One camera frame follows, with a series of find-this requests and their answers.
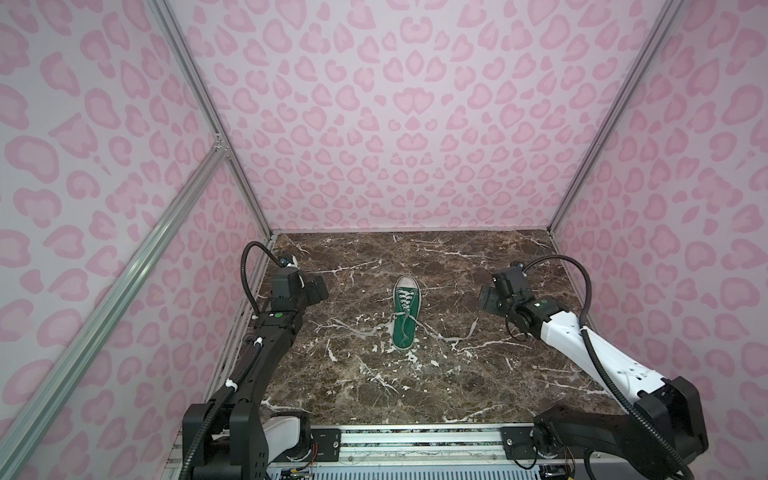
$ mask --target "shoelace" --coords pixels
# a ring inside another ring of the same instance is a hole
[[[412,319],[414,322],[416,321],[415,318],[413,318],[413,315],[411,315],[411,302],[413,301],[413,292],[409,292],[408,290],[398,290],[398,297],[400,298],[400,302],[402,303],[403,312],[396,312],[395,315],[408,315],[408,318]],[[408,335],[406,335],[406,322],[402,322],[402,328],[401,333],[403,338],[410,338]]]

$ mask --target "side wall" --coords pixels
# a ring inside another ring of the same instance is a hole
[[[598,329],[697,385],[710,451],[694,468],[707,480],[768,468],[768,8],[757,3],[693,3],[556,235],[591,272]]]
[[[141,0],[3,2],[0,45],[2,435],[212,138]]]
[[[245,298],[240,253],[250,240],[265,241],[222,165],[21,478],[159,475]]]
[[[278,230],[547,226],[663,4],[170,3]]]

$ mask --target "pink heart pattern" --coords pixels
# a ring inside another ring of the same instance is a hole
[[[660,5],[457,2],[171,2],[273,228],[549,223]]]
[[[192,251],[190,237],[215,245],[216,255],[207,260],[204,248]],[[152,478],[167,456],[147,453],[147,442],[159,452],[169,451],[187,406],[192,398],[202,398],[243,299],[232,269],[244,244],[259,238],[234,177],[223,165],[62,410],[56,425],[67,428],[57,428],[30,458],[41,478],[49,472],[50,478],[66,473],[98,478],[97,472]],[[256,257],[251,257],[251,268]],[[196,291],[194,306],[174,302],[178,292],[194,290],[202,277],[207,288]],[[14,321],[6,325],[0,319],[0,341],[24,336],[23,319],[33,317],[32,308],[17,303],[0,311],[2,319]],[[200,308],[207,308],[207,314],[196,318]],[[46,323],[56,330],[41,330],[38,338],[50,346],[66,345],[82,321],[70,310]],[[200,346],[204,348],[193,354]],[[3,399],[23,405],[52,366],[49,360],[37,360],[22,367],[5,387]],[[80,449],[77,455],[73,445]]]
[[[699,478],[768,468],[768,10],[757,4],[692,2],[556,235],[591,271],[598,329],[699,388],[710,432]]]
[[[0,293],[5,366],[0,435],[213,143],[141,0],[12,2],[2,11],[0,152],[6,163],[0,269],[9,288]],[[211,217],[207,209],[220,204],[231,213],[227,230],[253,237],[253,222],[226,172],[219,175],[219,190],[229,193],[203,202],[200,211]],[[210,228],[224,230],[223,222],[210,220]],[[211,233],[200,235],[208,240]],[[181,258],[188,260],[187,269],[203,266],[200,254],[177,248],[168,255],[174,254],[177,275],[161,277],[173,269],[169,258],[151,282],[162,286],[163,306],[155,306],[160,299],[147,298],[148,290],[131,306],[127,317],[143,320],[134,322],[134,329],[129,322],[123,323],[127,329],[115,330],[116,338],[99,354],[28,466],[35,466],[35,477],[100,478],[129,470],[137,471],[134,477],[154,475],[159,457],[138,461],[145,445],[134,445],[138,455],[125,450],[131,437],[118,435],[115,419],[139,423],[145,411],[125,406],[144,381],[159,382],[158,401],[170,398],[161,398],[165,378],[147,380],[146,374],[156,344],[168,338],[167,325],[158,318],[179,313],[173,296],[177,287],[187,286]],[[211,321],[226,316],[230,307]],[[202,369],[216,354],[206,352],[190,365]],[[204,387],[187,384],[174,385],[187,389],[187,398]],[[164,419],[157,449],[167,448],[177,421]],[[100,445],[109,425],[109,441]]]

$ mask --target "shoe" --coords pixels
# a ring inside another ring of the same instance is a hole
[[[412,276],[403,275],[395,283],[392,293],[395,300],[395,324],[392,329],[392,343],[399,349],[413,345],[416,320],[422,305],[422,291]]]

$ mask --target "aluminum frame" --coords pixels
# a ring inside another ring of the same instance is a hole
[[[600,125],[598,132],[594,136],[594,140],[584,154],[584,160],[579,165],[573,180],[568,185],[568,189],[565,191],[563,200],[558,205],[558,209],[554,212],[552,222],[549,223],[547,231],[550,235],[554,235],[558,228],[563,224],[568,211],[571,209],[571,205],[575,202],[577,195],[587,181],[589,173],[592,172],[592,168],[600,159],[600,155],[603,152],[603,148],[608,141],[611,134],[614,133],[616,127],[624,115],[624,112],[629,107],[632,97],[637,89],[640,87],[646,73],[650,69],[656,57],[661,52],[661,49],[667,42],[674,26],[677,21],[682,17],[682,12],[685,11],[689,0],[667,0],[664,6],[661,7],[659,16],[656,17],[654,26],[651,27],[648,37],[645,39],[645,43],[637,53],[627,77],[624,83],[621,84],[616,98],[614,99],[611,108]]]
[[[228,153],[227,162],[232,167],[237,186],[245,197],[246,204],[256,217],[257,224],[259,225],[262,234],[265,238],[271,237],[273,233],[272,229],[264,216],[263,210],[261,210],[261,207],[259,206],[259,201],[256,199],[256,194],[250,186],[243,165],[240,163],[237,154],[231,147],[230,139],[227,136],[227,130],[224,128],[223,122],[216,112],[216,107],[205,87],[203,77],[197,69],[197,64],[187,46],[187,41],[185,40],[184,33],[181,31],[174,10],[168,4],[167,0],[144,0],[144,3],[146,3],[152,11],[155,20],[157,21],[157,25],[164,33],[170,50],[176,58],[176,62],[179,64],[184,78],[190,85],[192,95],[194,95],[197,99],[197,103],[200,105],[200,111],[203,113],[211,133],[214,134],[214,137],[216,137],[217,142],[220,143],[221,148]]]
[[[0,478],[15,478],[24,467],[226,155],[220,148],[211,149],[20,411],[0,443]]]

